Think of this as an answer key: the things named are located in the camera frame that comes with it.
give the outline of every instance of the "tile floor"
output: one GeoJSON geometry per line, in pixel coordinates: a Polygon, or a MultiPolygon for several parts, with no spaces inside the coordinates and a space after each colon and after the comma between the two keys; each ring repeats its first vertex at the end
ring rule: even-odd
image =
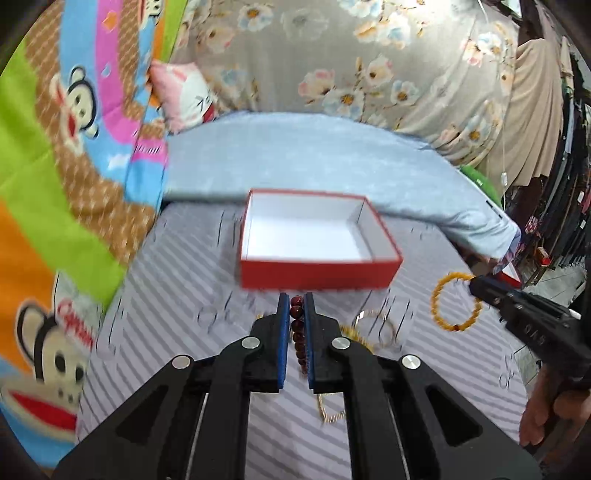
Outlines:
{"type": "MultiPolygon", "coordinates": [[[[528,279],[533,269],[533,265],[524,265],[521,268],[522,277],[528,279]]],[[[535,293],[567,307],[573,300],[575,291],[585,281],[585,278],[585,268],[582,264],[556,268],[556,270],[547,271],[537,285],[530,285],[525,291],[535,293]]],[[[530,395],[538,374],[537,358],[529,348],[512,335],[508,334],[508,340],[515,349],[515,359],[528,395],[530,395]]]]}

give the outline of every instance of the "metal screw head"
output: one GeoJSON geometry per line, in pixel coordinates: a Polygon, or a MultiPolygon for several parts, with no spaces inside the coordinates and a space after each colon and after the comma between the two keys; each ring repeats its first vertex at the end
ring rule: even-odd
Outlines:
{"type": "Polygon", "coordinates": [[[337,350],[347,350],[351,346],[351,340],[345,337],[335,337],[331,344],[337,350]]]}
{"type": "Polygon", "coordinates": [[[248,348],[249,350],[252,350],[253,348],[258,347],[260,344],[261,344],[261,341],[256,337],[246,337],[242,341],[242,346],[244,348],[248,348]]]}
{"type": "Polygon", "coordinates": [[[402,357],[402,364],[410,370],[416,370],[421,366],[421,359],[415,355],[405,355],[402,357]]]}
{"type": "Polygon", "coordinates": [[[173,358],[173,367],[182,370],[191,365],[191,359],[187,355],[179,355],[173,358]]]}

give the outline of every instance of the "beige curtain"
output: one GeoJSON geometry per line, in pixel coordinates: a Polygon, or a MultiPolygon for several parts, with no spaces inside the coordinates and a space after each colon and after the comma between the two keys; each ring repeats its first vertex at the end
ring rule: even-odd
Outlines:
{"type": "Polygon", "coordinates": [[[505,125],[489,154],[479,163],[499,192],[508,185],[529,185],[548,176],[562,128],[562,92],[556,49],[547,40],[530,40],[517,48],[515,80],[505,125]]]}

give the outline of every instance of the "pink fabric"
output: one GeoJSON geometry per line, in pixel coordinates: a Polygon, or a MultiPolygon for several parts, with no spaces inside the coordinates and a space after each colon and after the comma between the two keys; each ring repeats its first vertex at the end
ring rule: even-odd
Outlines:
{"type": "Polygon", "coordinates": [[[168,164],[168,151],[166,142],[162,139],[148,140],[138,138],[134,153],[131,155],[131,162],[147,160],[160,163],[164,167],[168,164]]]}
{"type": "Polygon", "coordinates": [[[116,61],[119,22],[114,22],[112,30],[104,23],[108,17],[120,17],[121,8],[122,0],[99,0],[96,16],[96,76],[105,127],[115,141],[132,144],[135,142],[134,132],[139,128],[139,122],[127,118],[123,113],[125,95],[116,61]]]}
{"type": "Polygon", "coordinates": [[[213,95],[194,63],[175,65],[153,60],[150,80],[171,133],[215,119],[213,95]]]}

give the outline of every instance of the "colorful blanket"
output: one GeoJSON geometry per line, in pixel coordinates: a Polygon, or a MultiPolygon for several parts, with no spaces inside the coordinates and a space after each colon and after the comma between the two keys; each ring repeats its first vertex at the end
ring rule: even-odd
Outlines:
{"type": "Polygon", "coordinates": [[[45,466],[73,445],[103,308],[160,207],[146,75],[183,8],[56,0],[0,77],[0,409],[45,466]]]}

